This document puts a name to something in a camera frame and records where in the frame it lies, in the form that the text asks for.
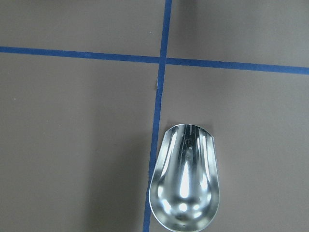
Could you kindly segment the metal ice scoop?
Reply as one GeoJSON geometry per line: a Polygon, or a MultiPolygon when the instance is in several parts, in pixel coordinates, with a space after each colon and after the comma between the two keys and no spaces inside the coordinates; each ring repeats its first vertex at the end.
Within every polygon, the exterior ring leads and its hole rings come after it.
{"type": "Polygon", "coordinates": [[[219,203],[214,137],[197,125],[174,125],[164,134],[150,182],[153,216],[169,231],[200,232],[219,203]]]}

